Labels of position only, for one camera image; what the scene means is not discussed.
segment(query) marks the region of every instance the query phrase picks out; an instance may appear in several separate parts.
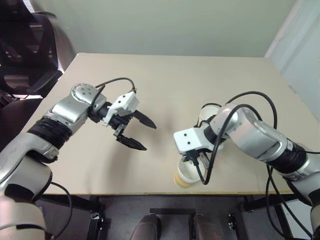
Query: white paper cup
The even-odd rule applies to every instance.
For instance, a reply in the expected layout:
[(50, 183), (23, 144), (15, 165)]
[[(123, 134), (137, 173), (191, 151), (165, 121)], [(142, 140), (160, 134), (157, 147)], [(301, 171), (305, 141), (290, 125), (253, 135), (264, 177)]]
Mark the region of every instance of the white paper cup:
[(208, 105), (201, 109), (199, 115), (199, 123), (203, 120), (208, 120), (213, 115), (216, 115), (219, 111), (219, 107), (215, 105)]
[[(181, 158), (178, 162), (177, 172), (173, 176), (174, 183), (181, 188), (188, 188), (200, 180), (196, 166), (192, 161), (183, 162)], [(199, 168), (202, 175), (205, 174), (205, 166), (199, 161)]]

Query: table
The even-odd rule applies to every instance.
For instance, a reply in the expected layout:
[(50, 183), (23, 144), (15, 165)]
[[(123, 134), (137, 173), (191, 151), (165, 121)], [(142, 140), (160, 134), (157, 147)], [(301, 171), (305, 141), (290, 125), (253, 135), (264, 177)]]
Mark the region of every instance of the table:
[[(132, 120), (125, 135), (148, 150), (130, 149), (115, 140), (113, 130), (91, 120), (60, 149), (50, 164), (53, 180), (71, 194), (262, 194), (267, 171), (264, 163), (241, 152), (227, 140), (214, 163), (208, 185), (200, 182), (179, 188), (173, 182), (180, 155), (173, 133), (193, 126), (203, 104), (224, 104), (246, 91), (261, 91), (274, 102), (278, 130), (291, 140), (319, 150), (320, 124), (267, 58), (162, 56), (79, 53), (42, 101), (23, 132), (66, 97), (73, 85), (97, 85), (129, 77), (137, 87), (137, 109), (150, 117), (157, 130)], [(131, 88), (127, 81), (107, 85), (102, 92), (113, 102)], [(237, 99), (255, 107), (268, 124), (272, 111), (261, 97)], [(290, 193), (285, 181), (274, 174), (282, 193)], [(50, 186), (46, 194), (61, 194)]]

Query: gray floor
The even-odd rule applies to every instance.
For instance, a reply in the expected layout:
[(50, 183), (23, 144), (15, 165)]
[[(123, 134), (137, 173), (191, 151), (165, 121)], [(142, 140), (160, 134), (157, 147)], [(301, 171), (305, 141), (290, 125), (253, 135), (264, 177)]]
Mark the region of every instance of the gray floor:
[[(140, 219), (150, 212), (150, 208), (196, 209), (204, 214), (220, 229), (224, 240), (236, 240), (236, 233), (228, 227), (228, 213), (238, 211), (237, 205), (242, 197), (220, 196), (110, 196), (102, 197), (105, 203), (105, 226), (100, 240), (129, 240), (132, 231)], [(38, 201), (43, 207), (48, 232), (57, 233), (66, 221), (68, 207)], [(271, 211), (278, 224), (274, 210)], [(85, 240), (91, 213), (75, 209), (68, 228), (60, 240)], [(188, 240), (189, 225), (187, 215), (159, 215), (162, 224), (161, 240)], [(252, 213), (242, 213), (245, 230), (249, 240), (281, 240), (270, 225), (265, 209)]]

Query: black cable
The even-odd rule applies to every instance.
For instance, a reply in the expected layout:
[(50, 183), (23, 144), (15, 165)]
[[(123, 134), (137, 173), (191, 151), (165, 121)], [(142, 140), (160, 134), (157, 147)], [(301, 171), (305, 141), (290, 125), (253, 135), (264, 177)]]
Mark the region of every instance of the black cable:
[(212, 105), (212, 106), (217, 106), (217, 107), (220, 107), (220, 108), (222, 107), (222, 106), (221, 106), (220, 104), (218, 104), (218, 103), (209, 102), (209, 103), (206, 103), (205, 105), (203, 105), (201, 109), (205, 108), (206, 106), (210, 106), (210, 105)]
[[(268, 219), (272, 225), (272, 227), (274, 228), (274, 230), (280, 235), (282, 236), (284, 239), (290, 239), (290, 240), (306, 240), (306, 239), (303, 239), (303, 238), (296, 238), (296, 237), (292, 237), (292, 236), (286, 236), (284, 235), (283, 232), (281, 232), (279, 230), (279, 228), (277, 228), (277, 226), (275, 225), (274, 221), (272, 220), (272, 217), (271, 217), (271, 214), (270, 214), (270, 204), (269, 204), (269, 185), (270, 185), (270, 182), (272, 183), (273, 180), (272, 179), (272, 173), (273, 173), (273, 167), (269, 167), (267, 165), (267, 170), (268, 170), (268, 174), (269, 174), (269, 177), (268, 177), (268, 180), (266, 181), (266, 186), (265, 186), (265, 202), (266, 202), (266, 213), (267, 213), (267, 216), (268, 216)], [(307, 233), (307, 235), (309, 237), (311, 237), (312, 239), (312, 234), (309, 232), (309, 234)]]
[(131, 85), (132, 85), (131, 91), (134, 91), (134, 92), (137, 91), (134, 81), (132, 81), (132, 80), (131, 80), (130, 78), (128, 78), (128, 77), (117, 77), (117, 78), (111, 79), (111, 80), (109, 80), (109, 81), (105, 81), (105, 82), (103, 82), (103, 83), (100, 83), (99, 85), (97, 85), (97, 86), (95, 86), (95, 87), (96, 87), (96, 88), (99, 88), (99, 87), (101, 87), (101, 86), (104, 86), (104, 85), (107, 85), (107, 84), (110, 84), (110, 83), (113, 83), (113, 82), (119, 81), (119, 80), (128, 80), (128, 81), (131, 83)]
[(91, 113), (92, 109), (95, 107), (95, 102), (97, 100), (97, 98), (99, 97), (99, 95), (101, 94), (102, 90), (105, 89), (106, 85), (103, 85), (102, 87), (99, 88), (98, 92), (96, 93), (96, 95), (94, 96), (90, 107), (88, 108), (88, 113)]
[(279, 230), (279, 228), (277, 228), (277, 226), (275, 225), (274, 221), (272, 220), (272, 217), (271, 217), (271, 214), (270, 214), (270, 204), (269, 204), (269, 185), (270, 185), (270, 177), (268, 177), (268, 180), (266, 181), (266, 186), (265, 186), (265, 203), (266, 203), (266, 214), (268, 216), (268, 219), (273, 227), (273, 229), (281, 236), (283, 237), (284, 239), (286, 240), (298, 240), (298, 238), (294, 238), (292, 236), (286, 236), (284, 235), (283, 232), (281, 232)]
[(261, 119), (261, 116), (259, 115), (259, 113), (257, 112), (256, 109), (254, 109), (254, 107), (252, 107), (251, 105), (248, 105), (248, 104), (239, 104), (237, 106), (234, 107), (234, 109), (231, 110), (231, 112), (229, 113), (229, 115), (227, 116), (227, 118), (225, 119), (224, 123), (223, 123), (223, 126), (218, 134), (218, 136), (216, 137), (215, 139), (215, 142), (214, 142), (214, 148), (212, 150), (212, 154), (211, 154), (211, 157), (210, 157), (210, 161), (209, 161), (209, 166), (208, 166), (208, 170), (207, 170), (207, 174), (206, 174), (206, 177), (204, 179), (201, 171), (200, 171), (200, 168), (199, 168), (199, 165), (197, 164), (195, 167), (196, 167), (196, 170), (200, 176), (200, 179), (201, 179), (201, 182), (204, 184), (204, 185), (207, 185), (208, 182), (210, 181), (210, 177), (211, 177), (211, 172), (212, 172), (212, 168), (214, 166), (214, 162), (215, 162), (215, 158), (216, 158), (216, 155), (217, 155), (217, 152), (218, 152), (218, 147), (221, 143), (221, 140), (222, 140), (222, 137), (223, 135), (225, 134), (225, 130), (232, 118), (232, 116), (236, 113), (237, 110), (239, 110), (240, 108), (249, 108), (251, 109), (257, 116), (257, 118), (262, 121)]
[(320, 154), (320, 151), (299, 151), (299, 152), (305, 152), (307, 154)]
[(61, 188), (61, 189), (65, 192), (65, 194), (67, 195), (68, 200), (69, 200), (69, 208), (70, 208), (68, 220), (66, 221), (65, 225), (64, 225), (63, 228), (60, 230), (60, 232), (59, 232), (57, 235), (55, 235), (55, 239), (57, 239), (57, 238), (64, 232), (64, 230), (67, 228), (68, 224), (70, 223), (71, 216), (72, 216), (72, 212), (73, 212), (73, 206), (72, 206), (71, 195), (70, 195), (70, 193), (68, 192), (68, 190), (67, 190), (64, 186), (62, 186), (62, 185), (60, 185), (60, 184), (58, 184), (58, 183), (55, 183), (55, 182), (53, 182), (53, 181), (51, 182), (51, 184), (52, 184), (52, 185), (55, 185), (55, 186), (57, 186), (57, 187), (59, 187), (59, 188)]
[[(211, 106), (217, 106), (217, 107), (219, 107), (219, 108), (222, 107), (219, 103), (208, 102), (208, 103), (206, 103), (205, 105), (203, 105), (203, 106), (201, 107), (201, 109), (205, 108), (206, 106), (210, 106), (210, 105), (211, 105)], [(195, 126), (198, 126), (198, 125), (199, 125), (199, 118), (198, 118), (198, 120), (196, 121), (196, 125), (195, 125)]]
[[(262, 96), (263, 98), (265, 98), (268, 103), (270, 104), (271, 106), (271, 109), (272, 109), (272, 113), (273, 113), (273, 128), (274, 129), (277, 129), (277, 125), (278, 125), (278, 115), (277, 115), (277, 110), (276, 110), (276, 107), (274, 105), (274, 103), (272, 102), (271, 98), (269, 98), (266, 94), (264, 94), (263, 92), (259, 92), (259, 91), (247, 91), (247, 92), (243, 92), (243, 93), (240, 93), (238, 94), (237, 96), (234, 96), (233, 98), (231, 98), (226, 104), (229, 104), (231, 103), (233, 100), (239, 98), (239, 97), (242, 97), (242, 96), (245, 96), (245, 95), (250, 95), (250, 94), (255, 94), (255, 95), (259, 95), (259, 96)], [(320, 152), (309, 152), (311, 154), (320, 154)], [(280, 198), (280, 200), (282, 201), (283, 205), (285, 206), (285, 208), (288, 210), (288, 212), (291, 214), (292, 218), (297, 222), (297, 224), (307, 233), (307, 235), (309, 237), (312, 238), (312, 234), (306, 229), (305, 226), (303, 226), (303, 224), (298, 220), (298, 218), (295, 216), (295, 214), (291, 211), (291, 209), (289, 208), (289, 206), (287, 205), (286, 201), (284, 201), (284, 198), (281, 196), (280, 192), (278, 191), (277, 189), (277, 186), (274, 182), (274, 179), (272, 177), (272, 170), (273, 168), (269, 167), (267, 165), (267, 169), (269, 169), (270, 171), (268, 171), (268, 174), (269, 174), (269, 177), (268, 177), (268, 181), (267, 181), (267, 188), (269, 189), (269, 184), (270, 184), (270, 181), (273, 185), (273, 188), (276, 190), (276, 194), (278, 195), (278, 197)], [(266, 190), (266, 208), (267, 208), (267, 212), (269, 211), (269, 196), (268, 196), (268, 191)], [(270, 220), (270, 223), (271, 225), (273, 226), (273, 228), (283, 237), (286, 237), (283, 235), (283, 233), (281, 233), (279, 231), (279, 229), (277, 229), (277, 227), (275, 226), (275, 224), (273, 223), (272, 219), (271, 219), (271, 216), (270, 216), (270, 212), (268, 214), (268, 218)]]
[(200, 124), (197, 123), (197, 128), (201, 128), (202, 123), (207, 123), (207, 124), (209, 124), (209, 123), (207, 122), (207, 120), (202, 120), (202, 121), (200, 122)]
[(312, 234), (308, 231), (308, 229), (299, 221), (299, 219), (296, 217), (296, 215), (292, 212), (292, 210), (289, 208), (289, 206), (287, 205), (286, 201), (284, 200), (284, 198), (282, 197), (282, 195), (280, 194), (276, 184), (275, 184), (275, 181), (272, 177), (272, 172), (271, 172), (271, 169), (270, 167), (267, 165), (266, 166), (266, 169), (267, 169), (267, 172), (268, 172), (268, 175), (269, 175), (269, 178), (270, 178), (270, 181), (272, 183), (272, 186), (276, 192), (276, 194), (279, 196), (282, 204), (284, 205), (284, 207), (287, 209), (287, 211), (290, 213), (290, 215), (292, 216), (292, 218), (296, 221), (296, 223), (300, 226), (300, 228), (302, 228), (302, 230), (310, 237), (312, 238)]
[(265, 98), (268, 103), (271, 106), (272, 109), (272, 113), (273, 113), (273, 128), (277, 129), (277, 125), (278, 125), (278, 115), (277, 115), (277, 110), (276, 110), (276, 106), (274, 105), (274, 103), (272, 102), (271, 98), (268, 97), (266, 94), (264, 94), (263, 92), (259, 92), (259, 91), (246, 91), (243, 93), (238, 94), (237, 96), (234, 96), (233, 98), (231, 98), (229, 101), (226, 102), (226, 104), (231, 103), (233, 100), (236, 100), (237, 98), (240, 98), (242, 96), (245, 95), (250, 95), (250, 94), (255, 94), (255, 95), (259, 95), (263, 98)]

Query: chair armrest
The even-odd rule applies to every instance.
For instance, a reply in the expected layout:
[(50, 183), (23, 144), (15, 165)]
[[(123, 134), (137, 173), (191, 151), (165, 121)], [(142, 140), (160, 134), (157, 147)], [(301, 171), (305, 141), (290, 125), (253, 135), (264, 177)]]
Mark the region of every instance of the chair armrest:
[(57, 83), (58, 78), (62, 75), (59, 70), (48, 70), (38, 81), (35, 82), (31, 87), (29, 87), (26, 92), (29, 95), (41, 95), (45, 98), (50, 90)]
[(49, 11), (35, 11), (32, 14), (42, 14), (44, 16), (47, 16), (47, 17), (49, 16), (49, 17), (53, 17), (53, 18), (57, 19), (57, 16), (54, 13), (49, 12)]

